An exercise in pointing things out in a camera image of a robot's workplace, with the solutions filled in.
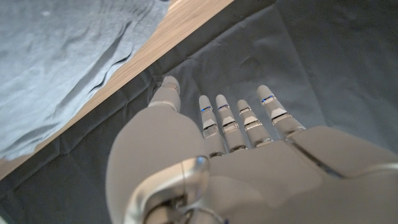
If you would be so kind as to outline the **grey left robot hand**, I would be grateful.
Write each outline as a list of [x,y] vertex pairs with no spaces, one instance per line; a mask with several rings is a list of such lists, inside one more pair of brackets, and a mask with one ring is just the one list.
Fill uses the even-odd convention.
[[113,223],[396,223],[397,155],[327,126],[305,128],[257,89],[279,138],[244,100],[199,98],[202,126],[164,78],[118,133],[106,169]]

